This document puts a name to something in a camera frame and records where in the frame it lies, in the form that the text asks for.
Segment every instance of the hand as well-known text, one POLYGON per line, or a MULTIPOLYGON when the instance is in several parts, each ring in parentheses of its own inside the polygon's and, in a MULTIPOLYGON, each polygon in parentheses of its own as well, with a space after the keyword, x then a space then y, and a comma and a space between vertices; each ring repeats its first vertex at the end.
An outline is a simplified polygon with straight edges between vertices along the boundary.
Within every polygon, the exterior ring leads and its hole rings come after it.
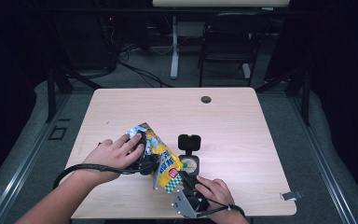
MULTIPOLYGON (((115 168, 126 168, 138 160, 144 152, 145 146, 140 144, 129 154, 132 148, 139 142, 141 137, 142 136, 137 133, 131 140, 128 134, 124 134, 116 142, 113 142, 111 139, 106 139, 91 151, 83 163, 94 163, 115 168)), ((100 172, 97 170, 76 171, 76 173, 80 172, 82 173, 82 178, 88 178, 89 180, 87 180, 87 182, 91 183, 93 186, 109 182, 120 176, 118 173, 100 172)))
MULTIPOLYGON (((196 189, 206 199, 211 199, 225 205, 235 204, 234 199, 231 196, 231 192, 229 191, 228 186, 223 180, 221 179, 210 180, 207 178, 203 178, 199 175, 197 176, 197 179, 202 185, 196 184, 196 189)), ((222 205, 218 203, 213 203, 209 201, 210 206, 208 207, 208 210, 214 210, 216 208, 222 207, 222 205)), ((223 210, 208 215, 208 218, 210 218, 212 221, 216 222, 217 224, 248 223, 246 219, 241 215, 241 213, 236 210, 231 210, 231 211, 223 210)))

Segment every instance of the snack bag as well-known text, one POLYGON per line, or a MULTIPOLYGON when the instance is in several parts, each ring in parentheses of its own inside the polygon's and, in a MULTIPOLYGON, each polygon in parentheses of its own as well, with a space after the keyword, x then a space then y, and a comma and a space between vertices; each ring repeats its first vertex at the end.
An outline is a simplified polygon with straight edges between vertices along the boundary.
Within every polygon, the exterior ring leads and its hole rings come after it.
POLYGON ((138 131, 145 132, 145 155, 158 154, 162 157, 160 158, 161 163, 156 170, 158 172, 158 184, 162 188, 165 188, 168 193, 171 193, 182 181, 178 171, 182 170, 183 164, 179 160, 179 157, 159 139, 147 123, 133 127, 127 133, 130 135, 130 138, 133 138, 138 131))

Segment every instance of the checkered pattern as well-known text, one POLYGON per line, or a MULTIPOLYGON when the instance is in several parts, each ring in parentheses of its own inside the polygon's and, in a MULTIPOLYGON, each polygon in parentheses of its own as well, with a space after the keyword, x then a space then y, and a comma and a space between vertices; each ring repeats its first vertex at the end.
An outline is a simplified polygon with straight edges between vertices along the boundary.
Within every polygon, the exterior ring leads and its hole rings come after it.
POLYGON ((175 179, 171 179, 170 182, 168 182, 165 186, 165 190, 169 193, 173 192, 181 181, 182 177, 178 175, 175 179))

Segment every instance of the person's left hand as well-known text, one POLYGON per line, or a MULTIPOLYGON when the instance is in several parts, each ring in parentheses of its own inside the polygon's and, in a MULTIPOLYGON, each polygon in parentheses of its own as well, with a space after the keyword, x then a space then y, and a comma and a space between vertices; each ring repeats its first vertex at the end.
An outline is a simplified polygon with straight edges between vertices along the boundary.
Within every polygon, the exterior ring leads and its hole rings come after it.
MULTIPOLYGON (((145 146, 143 144, 140 144, 131 152, 141 137, 142 136, 137 133, 131 140, 128 134, 124 134, 116 142, 113 142, 111 139, 106 139, 92 150, 82 163, 101 164, 121 169, 126 168, 138 160, 144 152, 145 146)), ((120 176, 118 173, 100 172, 97 170, 78 170, 76 172, 82 172, 83 178, 89 178, 88 182, 95 186, 114 180, 120 176)))

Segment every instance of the gray carpet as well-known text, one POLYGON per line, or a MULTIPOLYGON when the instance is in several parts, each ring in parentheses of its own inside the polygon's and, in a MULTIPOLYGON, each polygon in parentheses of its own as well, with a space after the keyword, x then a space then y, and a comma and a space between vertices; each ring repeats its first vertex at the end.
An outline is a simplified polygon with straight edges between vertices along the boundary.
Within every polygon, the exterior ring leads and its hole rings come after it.
MULTIPOLYGON (((264 42, 255 70, 253 87, 260 86, 263 83, 273 44, 273 39, 267 39, 264 42)), ((148 53, 134 50, 130 52, 128 61, 123 62, 151 72, 163 82, 174 87, 197 87, 199 72, 197 69, 197 52, 197 47, 187 47, 186 42, 183 44, 180 51, 179 78, 176 80, 170 79, 169 75, 171 52, 157 54, 153 50, 148 53)), ((213 69, 206 69, 206 71, 213 72, 213 69)), ((90 76, 93 73, 82 71, 82 74, 90 76)), ((139 75, 121 65, 118 65, 112 74, 96 77, 92 80, 107 88, 150 87, 139 75)), ((0 220, 3 220, 3 223, 14 222, 48 194, 55 177, 66 164, 92 95, 92 90, 89 87, 76 80, 72 80, 72 83, 75 91, 65 101, 66 104, 53 124, 57 128, 66 129, 66 132, 62 140, 48 140, 49 137, 60 136, 59 132, 55 133, 57 136, 50 136, 52 131, 48 133, 46 141, 40 146, 40 154, 37 155, 32 171, 18 195, 15 195, 13 204, 7 207, 7 213, 2 215, 0 220)), ((151 81, 151 84, 153 87, 158 87, 156 82, 151 81)), ((232 83, 225 83, 224 85, 231 86, 232 83)), ((296 117, 297 111, 293 108, 293 101, 286 98, 282 93, 284 86, 283 83, 274 88, 271 93, 260 93, 258 97, 289 186, 291 190, 301 190, 304 197, 296 202, 297 213, 295 215, 291 217, 255 217, 254 223, 342 223, 339 212, 314 160, 310 140, 304 132, 302 121, 296 117)), ((15 174, 27 153, 33 149, 35 140, 46 127, 45 120, 48 112, 46 83, 42 83, 35 91, 38 94, 38 102, 34 113, 0 170, 0 199, 11 177, 15 174)), ((310 122, 311 128, 358 223, 358 187, 334 150, 324 113, 318 98, 314 94, 311 95, 310 100, 310 122)), ((161 220, 158 223, 162 222, 173 223, 173 220, 161 220)), ((103 220, 74 220, 74 223, 103 223, 103 220)), ((123 222, 113 220, 110 223, 123 222)))

